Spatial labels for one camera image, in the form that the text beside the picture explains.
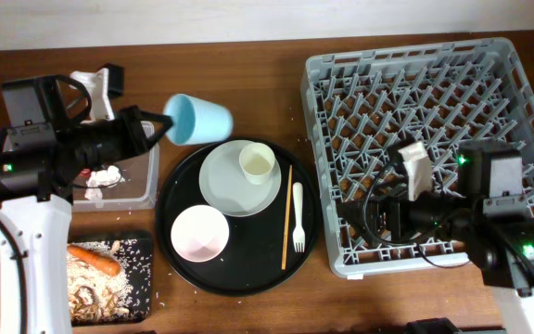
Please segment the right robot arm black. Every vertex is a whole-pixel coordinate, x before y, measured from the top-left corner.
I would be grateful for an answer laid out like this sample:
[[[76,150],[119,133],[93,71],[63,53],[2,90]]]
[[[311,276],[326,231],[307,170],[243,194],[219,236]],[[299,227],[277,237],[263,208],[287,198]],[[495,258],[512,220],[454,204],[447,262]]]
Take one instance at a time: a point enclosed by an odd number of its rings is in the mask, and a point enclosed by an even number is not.
[[[337,214],[370,245],[420,246],[459,241],[482,273],[509,333],[534,333],[534,217],[527,209],[519,150],[495,140],[459,147],[457,195],[434,192],[432,162],[421,141],[391,147],[370,188],[398,170],[403,195],[372,192],[337,205]]]

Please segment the orange carrot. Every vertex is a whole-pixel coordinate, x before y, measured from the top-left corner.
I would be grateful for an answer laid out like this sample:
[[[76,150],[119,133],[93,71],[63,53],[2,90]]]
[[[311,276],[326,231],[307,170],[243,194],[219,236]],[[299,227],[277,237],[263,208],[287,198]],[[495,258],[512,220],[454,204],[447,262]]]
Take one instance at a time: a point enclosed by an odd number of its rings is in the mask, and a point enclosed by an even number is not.
[[[67,252],[108,276],[117,276],[121,272],[121,265],[117,261],[95,251],[68,245]]]

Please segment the white paper napkin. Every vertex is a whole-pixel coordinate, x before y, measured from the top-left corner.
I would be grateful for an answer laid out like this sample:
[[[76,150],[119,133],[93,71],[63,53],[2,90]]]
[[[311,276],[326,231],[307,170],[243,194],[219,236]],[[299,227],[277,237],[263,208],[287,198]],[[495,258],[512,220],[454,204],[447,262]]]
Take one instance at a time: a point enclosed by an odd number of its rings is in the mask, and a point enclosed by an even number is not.
[[[91,201],[101,200],[103,188],[114,187],[124,181],[121,169],[115,165],[111,165],[105,170],[91,172],[85,184],[84,197]]]

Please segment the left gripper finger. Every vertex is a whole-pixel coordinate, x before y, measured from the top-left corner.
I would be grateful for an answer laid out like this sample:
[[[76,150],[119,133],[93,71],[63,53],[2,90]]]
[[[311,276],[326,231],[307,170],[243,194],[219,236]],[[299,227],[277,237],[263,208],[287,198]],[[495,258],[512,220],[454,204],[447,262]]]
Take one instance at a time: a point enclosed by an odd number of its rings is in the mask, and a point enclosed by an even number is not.
[[[144,134],[142,139],[143,148],[145,150],[152,149],[171,128],[172,121],[166,121],[161,124],[160,128],[152,136],[147,136]]]
[[[171,120],[170,116],[163,115],[163,114],[157,114],[153,112],[138,110],[136,112],[137,118],[143,121],[149,121],[149,122],[169,122]]]

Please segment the light blue plastic cup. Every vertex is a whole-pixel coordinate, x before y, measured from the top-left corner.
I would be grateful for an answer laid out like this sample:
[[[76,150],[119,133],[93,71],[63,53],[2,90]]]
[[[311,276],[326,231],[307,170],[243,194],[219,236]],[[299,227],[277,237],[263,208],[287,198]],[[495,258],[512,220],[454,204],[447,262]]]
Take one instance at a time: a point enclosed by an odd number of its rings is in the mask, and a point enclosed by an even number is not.
[[[231,135],[234,120],[224,106],[185,94],[172,96],[163,114],[173,126],[166,136],[177,146],[199,145],[223,141]]]

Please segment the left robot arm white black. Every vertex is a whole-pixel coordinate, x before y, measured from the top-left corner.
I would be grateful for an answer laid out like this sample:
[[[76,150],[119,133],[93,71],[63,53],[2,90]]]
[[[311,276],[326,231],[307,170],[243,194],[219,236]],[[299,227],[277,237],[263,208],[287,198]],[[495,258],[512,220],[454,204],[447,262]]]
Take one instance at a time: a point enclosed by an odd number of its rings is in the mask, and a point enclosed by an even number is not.
[[[66,249],[76,177],[147,153],[171,117],[122,109],[88,122],[93,101],[65,75],[4,83],[0,132],[0,330],[70,333]]]

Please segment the pink bowl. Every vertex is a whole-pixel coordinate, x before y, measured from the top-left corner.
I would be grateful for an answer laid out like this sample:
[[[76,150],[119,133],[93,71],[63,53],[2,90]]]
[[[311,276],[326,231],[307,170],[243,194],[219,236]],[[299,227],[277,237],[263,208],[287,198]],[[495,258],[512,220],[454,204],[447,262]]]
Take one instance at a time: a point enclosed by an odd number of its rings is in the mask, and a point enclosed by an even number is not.
[[[226,217],[209,205],[195,205],[182,211],[171,228],[175,252],[192,263],[204,263],[226,248],[230,228]]]

